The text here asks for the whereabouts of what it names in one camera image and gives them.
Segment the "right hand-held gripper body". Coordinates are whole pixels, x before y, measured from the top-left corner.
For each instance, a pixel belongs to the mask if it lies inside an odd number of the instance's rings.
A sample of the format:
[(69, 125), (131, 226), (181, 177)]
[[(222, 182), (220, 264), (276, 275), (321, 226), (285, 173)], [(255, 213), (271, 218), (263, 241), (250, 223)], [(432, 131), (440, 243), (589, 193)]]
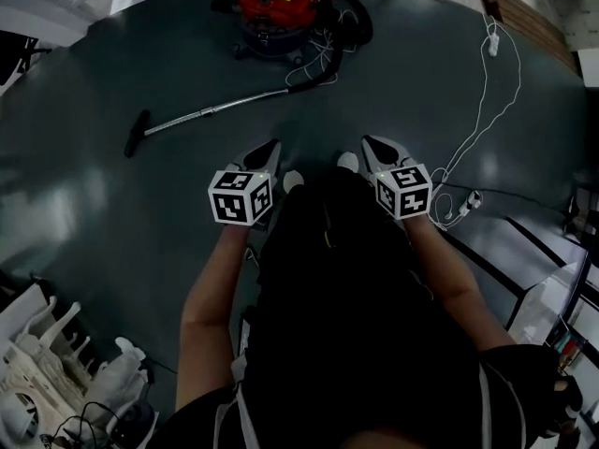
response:
[(373, 174), (376, 202), (395, 220), (429, 213), (432, 182), (423, 164)]

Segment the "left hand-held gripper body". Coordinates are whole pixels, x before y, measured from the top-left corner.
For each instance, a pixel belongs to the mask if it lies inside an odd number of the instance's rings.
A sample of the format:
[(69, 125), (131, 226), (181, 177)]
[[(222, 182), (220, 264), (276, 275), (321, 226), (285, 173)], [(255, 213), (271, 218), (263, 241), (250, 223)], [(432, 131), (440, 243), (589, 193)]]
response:
[(214, 221), (224, 225), (268, 228), (276, 203), (277, 179), (266, 171), (229, 166), (214, 174), (208, 189)]

